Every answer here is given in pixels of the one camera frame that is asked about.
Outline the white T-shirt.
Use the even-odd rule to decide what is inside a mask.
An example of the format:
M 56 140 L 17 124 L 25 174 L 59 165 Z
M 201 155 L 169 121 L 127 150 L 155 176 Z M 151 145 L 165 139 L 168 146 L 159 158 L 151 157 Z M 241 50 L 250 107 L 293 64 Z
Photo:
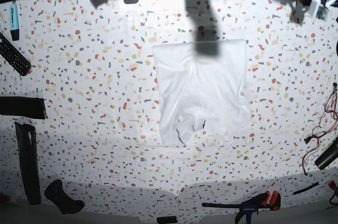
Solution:
M 250 122 L 245 40 L 157 45 L 152 52 L 165 146 L 186 145 L 202 130 L 226 141 Z

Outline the light blue highlighter marker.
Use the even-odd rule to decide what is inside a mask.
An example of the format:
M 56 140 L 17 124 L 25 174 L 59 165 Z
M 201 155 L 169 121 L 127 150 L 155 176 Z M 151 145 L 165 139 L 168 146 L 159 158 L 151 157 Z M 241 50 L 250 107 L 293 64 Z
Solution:
M 10 31 L 13 41 L 18 41 L 20 38 L 19 24 L 18 24 L 18 11 L 16 4 L 10 5 Z

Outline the terrazzo patterned table cloth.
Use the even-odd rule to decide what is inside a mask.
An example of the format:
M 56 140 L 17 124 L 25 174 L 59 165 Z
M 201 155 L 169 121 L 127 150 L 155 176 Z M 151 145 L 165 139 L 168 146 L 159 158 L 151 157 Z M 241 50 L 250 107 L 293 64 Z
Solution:
M 42 98 L 46 119 L 1 117 L 1 192 L 24 195 L 14 123 L 35 127 L 40 187 L 60 178 L 88 212 L 155 222 L 227 213 L 202 203 L 265 191 L 282 208 L 325 207 L 337 163 L 304 142 L 337 82 L 337 9 L 300 21 L 286 0 L 19 0 L 20 76 L 1 61 L 1 95 Z M 155 45 L 244 39 L 251 122 L 221 143 L 198 132 L 164 147 Z

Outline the black TV remote control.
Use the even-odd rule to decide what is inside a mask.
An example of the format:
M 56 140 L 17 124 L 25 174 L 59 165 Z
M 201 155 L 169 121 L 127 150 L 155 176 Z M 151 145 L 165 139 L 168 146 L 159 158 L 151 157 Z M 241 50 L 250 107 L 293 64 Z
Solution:
M 21 75 L 26 76 L 31 69 L 30 62 L 1 34 L 1 56 Z

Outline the black tape strip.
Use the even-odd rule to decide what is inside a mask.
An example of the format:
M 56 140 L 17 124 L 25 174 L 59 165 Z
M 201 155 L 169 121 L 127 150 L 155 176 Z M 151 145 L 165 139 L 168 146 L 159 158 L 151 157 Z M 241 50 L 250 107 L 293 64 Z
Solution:
M 44 100 L 29 97 L 1 97 L 1 115 L 46 119 Z

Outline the black cylindrical tube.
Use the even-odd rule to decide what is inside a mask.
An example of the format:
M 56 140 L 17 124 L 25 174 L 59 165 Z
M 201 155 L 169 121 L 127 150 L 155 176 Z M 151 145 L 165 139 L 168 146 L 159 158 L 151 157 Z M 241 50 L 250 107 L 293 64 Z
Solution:
M 41 203 L 37 165 L 36 131 L 29 124 L 15 124 L 22 183 L 30 205 Z

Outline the small black rectangular device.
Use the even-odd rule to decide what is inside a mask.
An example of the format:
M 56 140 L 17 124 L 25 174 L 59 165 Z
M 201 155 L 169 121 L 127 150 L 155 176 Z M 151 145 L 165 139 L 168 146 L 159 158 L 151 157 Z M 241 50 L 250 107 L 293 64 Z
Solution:
M 166 217 L 158 217 L 157 218 L 158 224 L 171 224 L 171 223 L 178 223 L 176 216 L 166 216 Z

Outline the black orange bar clamp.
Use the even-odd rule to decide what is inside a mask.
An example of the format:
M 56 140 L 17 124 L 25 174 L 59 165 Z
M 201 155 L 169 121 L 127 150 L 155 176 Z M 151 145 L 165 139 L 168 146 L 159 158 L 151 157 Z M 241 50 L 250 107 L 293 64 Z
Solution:
M 261 193 L 240 204 L 220 204 L 220 203 L 202 203 L 203 207 L 220 208 L 220 209 L 238 209 L 239 212 L 235 217 L 235 224 L 238 224 L 242 217 L 246 217 L 246 224 L 251 224 L 253 213 L 259 212 L 260 209 L 269 209 L 270 211 L 278 211 L 281 206 L 281 195 L 274 191 Z

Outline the black cylinder right edge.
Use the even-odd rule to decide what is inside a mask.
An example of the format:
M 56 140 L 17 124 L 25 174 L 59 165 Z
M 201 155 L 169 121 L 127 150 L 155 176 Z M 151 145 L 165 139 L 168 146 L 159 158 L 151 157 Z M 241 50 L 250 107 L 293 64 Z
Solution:
M 333 143 L 317 158 L 315 165 L 323 170 L 328 167 L 338 156 L 337 138 Z

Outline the small orange clip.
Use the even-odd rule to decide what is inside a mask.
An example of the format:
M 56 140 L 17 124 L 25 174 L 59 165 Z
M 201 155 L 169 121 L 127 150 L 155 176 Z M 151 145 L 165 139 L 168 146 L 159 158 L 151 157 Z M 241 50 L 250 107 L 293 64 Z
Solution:
M 328 183 L 328 186 L 329 186 L 331 189 L 334 188 L 334 187 L 335 187 L 334 181 L 331 180 L 331 181 Z

